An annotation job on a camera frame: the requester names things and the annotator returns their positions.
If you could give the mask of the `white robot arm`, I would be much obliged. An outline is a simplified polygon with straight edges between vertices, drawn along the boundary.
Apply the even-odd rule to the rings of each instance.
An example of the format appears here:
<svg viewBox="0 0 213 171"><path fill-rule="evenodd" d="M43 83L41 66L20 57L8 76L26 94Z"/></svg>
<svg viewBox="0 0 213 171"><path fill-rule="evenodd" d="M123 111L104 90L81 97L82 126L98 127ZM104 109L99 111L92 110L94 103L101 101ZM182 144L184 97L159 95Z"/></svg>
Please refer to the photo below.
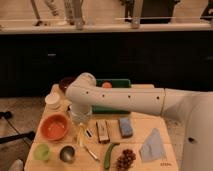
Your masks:
<svg viewBox="0 0 213 171"><path fill-rule="evenodd" d="M213 92L168 88L101 88L90 73L66 89L72 111L87 114L92 105L178 120L185 125L181 171L213 171Z"/></svg>

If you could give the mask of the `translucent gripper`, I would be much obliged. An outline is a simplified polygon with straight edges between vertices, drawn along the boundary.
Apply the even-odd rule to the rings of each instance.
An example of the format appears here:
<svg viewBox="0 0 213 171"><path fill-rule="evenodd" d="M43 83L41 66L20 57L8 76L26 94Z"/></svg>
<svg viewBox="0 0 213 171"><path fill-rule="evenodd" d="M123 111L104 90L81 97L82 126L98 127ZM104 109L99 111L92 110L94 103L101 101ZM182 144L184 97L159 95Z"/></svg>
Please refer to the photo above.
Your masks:
<svg viewBox="0 0 213 171"><path fill-rule="evenodd" d="M70 119L74 128L74 131L76 133L79 132L79 125L82 124L83 126L86 126L91 119L92 114L87 113L87 114L75 114L74 112L70 113Z"/></svg>

